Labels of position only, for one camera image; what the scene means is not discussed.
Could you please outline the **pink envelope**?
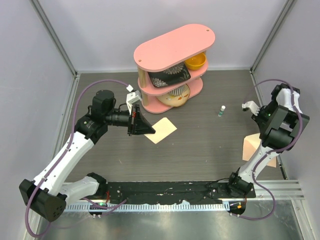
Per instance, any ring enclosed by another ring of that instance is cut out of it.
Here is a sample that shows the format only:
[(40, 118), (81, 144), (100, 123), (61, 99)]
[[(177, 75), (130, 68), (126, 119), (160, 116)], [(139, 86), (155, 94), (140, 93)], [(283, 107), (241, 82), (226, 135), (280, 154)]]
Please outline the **pink envelope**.
[(242, 160), (248, 162), (258, 149), (261, 139), (260, 134), (255, 133), (247, 135), (243, 140)]

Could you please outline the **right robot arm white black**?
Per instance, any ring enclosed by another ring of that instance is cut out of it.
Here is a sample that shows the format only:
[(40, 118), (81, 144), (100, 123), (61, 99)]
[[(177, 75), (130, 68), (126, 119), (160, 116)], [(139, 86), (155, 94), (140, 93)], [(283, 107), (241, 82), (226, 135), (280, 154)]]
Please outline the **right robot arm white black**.
[(259, 107), (254, 101), (246, 101), (241, 106), (243, 111), (251, 111), (260, 144), (248, 162), (230, 175), (225, 186), (230, 197), (247, 196), (256, 177), (273, 158), (293, 148), (310, 121), (299, 107), (300, 90), (284, 80), (280, 82), (272, 90), (269, 104)]

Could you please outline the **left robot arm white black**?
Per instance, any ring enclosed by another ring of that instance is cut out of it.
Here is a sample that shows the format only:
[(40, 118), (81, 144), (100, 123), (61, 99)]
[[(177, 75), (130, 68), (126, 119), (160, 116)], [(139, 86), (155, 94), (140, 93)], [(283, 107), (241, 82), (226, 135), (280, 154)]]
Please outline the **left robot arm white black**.
[(19, 191), (26, 206), (48, 222), (58, 219), (66, 206), (92, 197), (102, 199), (108, 191), (105, 178), (89, 173), (83, 179), (65, 184), (65, 180), (80, 159), (108, 131), (109, 126), (125, 127), (128, 135), (155, 134), (152, 125), (142, 116), (141, 93), (127, 94), (127, 110), (116, 108), (114, 93), (100, 90), (88, 106), (88, 112), (75, 124), (66, 144), (49, 165), (33, 180), (24, 179)]

